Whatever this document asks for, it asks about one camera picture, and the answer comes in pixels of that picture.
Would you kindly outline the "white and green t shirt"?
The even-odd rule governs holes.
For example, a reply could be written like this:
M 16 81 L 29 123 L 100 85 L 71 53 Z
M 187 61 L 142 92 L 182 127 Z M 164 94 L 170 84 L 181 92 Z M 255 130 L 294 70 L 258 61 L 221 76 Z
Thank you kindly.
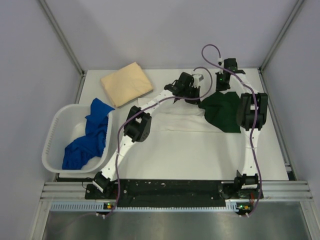
M 215 92 L 204 98 L 200 105 L 185 100 L 161 103 L 152 114 L 152 132 L 209 132 L 240 134 L 236 116 L 240 97 L 236 92 Z

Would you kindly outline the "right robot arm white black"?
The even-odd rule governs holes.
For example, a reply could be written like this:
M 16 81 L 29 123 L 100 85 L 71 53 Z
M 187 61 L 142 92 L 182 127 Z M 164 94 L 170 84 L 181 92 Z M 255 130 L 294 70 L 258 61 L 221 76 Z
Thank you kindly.
M 258 193 L 261 186 L 256 149 L 259 135 L 267 121 L 268 95 L 259 92 L 248 81 L 244 70 L 238 68 L 235 58 L 218 59 L 216 90 L 233 90 L 239 96 L 235 123 L 244 139 L 244 154 L 233 183 L 233 192 L 239 198 Z

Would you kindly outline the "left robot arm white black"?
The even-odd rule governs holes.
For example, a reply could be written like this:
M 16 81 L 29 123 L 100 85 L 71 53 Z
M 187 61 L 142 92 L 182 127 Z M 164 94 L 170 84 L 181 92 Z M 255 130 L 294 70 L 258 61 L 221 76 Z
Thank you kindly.
M 118 130 L 117 147 L 114 154 L 92 181 L 98 195 L 106 199 L 113 194 L 112 182 L 119 178 L 118 163 L 136 143 L 142 143 L 147 139 L 151 131 L 152 115 L 159 107 L 164 104 L 173 104 L 180 99 L 198 104 L 200 102 L 200 81 L 203 79 L 202 74 L 182 72 L 177 80 L 165 85 L 155 98 L 141 107 L 131 107 L 126 121 Z

